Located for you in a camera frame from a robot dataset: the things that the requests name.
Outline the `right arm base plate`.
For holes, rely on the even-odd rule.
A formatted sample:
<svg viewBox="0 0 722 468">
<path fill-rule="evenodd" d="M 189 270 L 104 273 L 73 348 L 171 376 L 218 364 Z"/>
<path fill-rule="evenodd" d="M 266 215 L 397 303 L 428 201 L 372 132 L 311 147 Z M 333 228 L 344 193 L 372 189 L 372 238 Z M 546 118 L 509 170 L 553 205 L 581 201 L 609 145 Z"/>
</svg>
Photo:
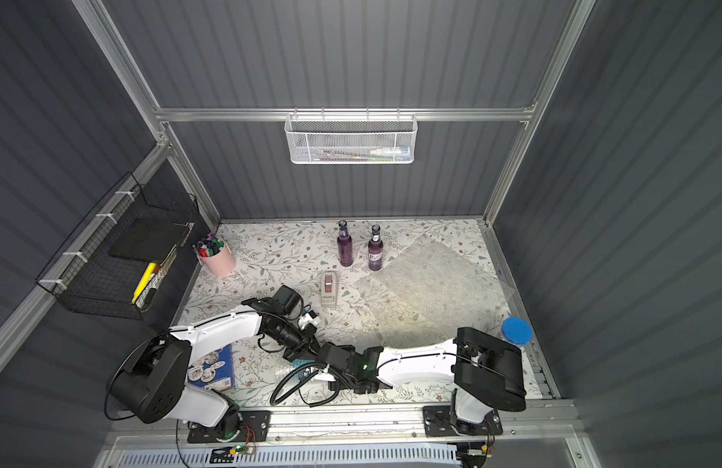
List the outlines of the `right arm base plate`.
<svg viewBox="0 0 722 468">
<path fill-rule="evenodd" d="M 428 438 L 500 436 L 503 434 L 498 411 L 490 411 L 480 423 L 471 423 L 454 416 L 454 410 L 444 405 L 422 408 L 424 433 Z"/>
</svg>

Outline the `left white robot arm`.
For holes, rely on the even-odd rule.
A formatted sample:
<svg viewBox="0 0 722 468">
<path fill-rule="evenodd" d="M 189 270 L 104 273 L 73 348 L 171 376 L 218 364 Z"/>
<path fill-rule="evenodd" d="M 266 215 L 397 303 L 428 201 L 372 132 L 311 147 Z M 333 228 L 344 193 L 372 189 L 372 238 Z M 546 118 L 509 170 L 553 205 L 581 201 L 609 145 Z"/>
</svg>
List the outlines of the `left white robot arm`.
<svg viewBox="0 0 722 468">
<path fill-rule="evenodd" d="M 213 439 L 242 434 L 238 404 L 220 390 L 197 385 L 230 364 L 210 365 L 209 357 L 252 337 L 269 337 L 289 362 L 317 355 L 318 314 L 294 290 L 283 286 L 272 298 L 249 298 L 228 312 L 175 326 L 139 345 L 107 384 L 107 394 L 144 423 L 187 422 Z"/>
</svg>

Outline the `dark purple labelled bottle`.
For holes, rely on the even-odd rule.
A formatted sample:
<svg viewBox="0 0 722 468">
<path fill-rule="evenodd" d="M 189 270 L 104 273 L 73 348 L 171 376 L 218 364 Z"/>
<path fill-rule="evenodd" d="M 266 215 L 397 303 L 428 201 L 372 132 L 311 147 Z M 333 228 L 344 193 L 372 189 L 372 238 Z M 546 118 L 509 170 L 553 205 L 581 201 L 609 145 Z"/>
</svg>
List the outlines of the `dark purple labelled bottle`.
<svg viewBox="0 0 722 468">
<path fill-rule="evenodd" d="M 368 265 L 372 271 L 380 271 L 383 265 L 383 241 L 380 237 L 380 225 L 374 224 L 372 237 L 368 243 Z"/>
</svg>

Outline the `bubble wrap sheet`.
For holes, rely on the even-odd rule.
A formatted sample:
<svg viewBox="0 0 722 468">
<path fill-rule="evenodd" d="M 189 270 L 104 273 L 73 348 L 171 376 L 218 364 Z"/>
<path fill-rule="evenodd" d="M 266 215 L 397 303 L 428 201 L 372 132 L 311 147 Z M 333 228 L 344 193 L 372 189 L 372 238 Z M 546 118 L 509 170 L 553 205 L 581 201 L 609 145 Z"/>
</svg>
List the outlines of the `bubble wrap sheet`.
<svg viewBox="0 0 722 468">
<path fill-rule="evenodd" d="M 493 333 L 515 290 L 445 244 L 420 236 L 382 270 L 354 283 L 383 346 L 452 339 L 462 327 Z"/>
<path fill-rule="evenodd" d="M 320 366 L 319 368 L 316 368 L 316 367 L 304 368 L 304 365 L 307 365 L 312 362 L 313 362 L 312 359 L 308 359 L 308 360 L 298 359 L 293 362 L 281 363 L 280 366 L 275 370 L 275 378 L 282 379 L 290 374 L 291 379 L 301 379 L 301 378 L 305 378 L 306 376 L 309 376 L 314 371 L 317 371 L 319 376 L 321 376 L 322 374 L 325 374 L 324 368 L 322 366 Z"/>
</svg>

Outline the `white tape dispenser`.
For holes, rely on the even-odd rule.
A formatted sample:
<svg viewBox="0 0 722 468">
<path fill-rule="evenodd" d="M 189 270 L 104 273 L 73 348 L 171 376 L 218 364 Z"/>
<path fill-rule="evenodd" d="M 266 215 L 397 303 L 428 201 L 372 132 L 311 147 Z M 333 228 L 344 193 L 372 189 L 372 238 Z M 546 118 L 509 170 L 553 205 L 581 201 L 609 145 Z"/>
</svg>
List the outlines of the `white tape dispenser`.
<svg viewBox="0 0 722 468">
<path fill-rule="evenodd" d="M 325 271 L 321 275 L 320 303 L 323 308 L 337 306 L 339 297 L 339 278 L 335 271 Z"/>
</svg>

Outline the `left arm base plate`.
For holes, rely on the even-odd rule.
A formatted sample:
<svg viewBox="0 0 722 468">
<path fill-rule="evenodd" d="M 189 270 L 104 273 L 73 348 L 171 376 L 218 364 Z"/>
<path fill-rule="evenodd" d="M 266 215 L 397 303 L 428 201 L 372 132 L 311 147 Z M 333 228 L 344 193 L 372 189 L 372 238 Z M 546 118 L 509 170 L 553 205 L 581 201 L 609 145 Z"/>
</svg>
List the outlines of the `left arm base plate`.
<svg viewBox="0 0 722 468">
<path fill-rule="evenodd" d="M 267 439 L 271 411 L 229 411 L 224 422 L 213 428 L 197 423 L 188 423 L 186 441 L 189 444 L 245 442 L 260 443 Z"/>
</svg>

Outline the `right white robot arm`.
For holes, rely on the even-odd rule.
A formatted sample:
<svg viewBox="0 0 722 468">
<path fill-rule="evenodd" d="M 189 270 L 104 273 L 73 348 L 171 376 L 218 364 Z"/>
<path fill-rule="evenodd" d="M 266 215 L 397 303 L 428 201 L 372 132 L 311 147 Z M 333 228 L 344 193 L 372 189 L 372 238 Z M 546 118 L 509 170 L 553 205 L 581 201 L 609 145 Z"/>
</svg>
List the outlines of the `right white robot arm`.
<svg viewBox="0 0 722 468">
<path fill-rule="evenodd" d="M 374 347 L 358 353 L 352 346 L 324 344 L 314 362 L 333 377 L 333 390 L 372 394 L 418 381 L 451 383 L 447 415 L 424 420 L 460 436 L 500 433 L 499 414 L 527 408 L 519 347 L 470 327 L 456 337 L 413 348 Z"/>
</svg>

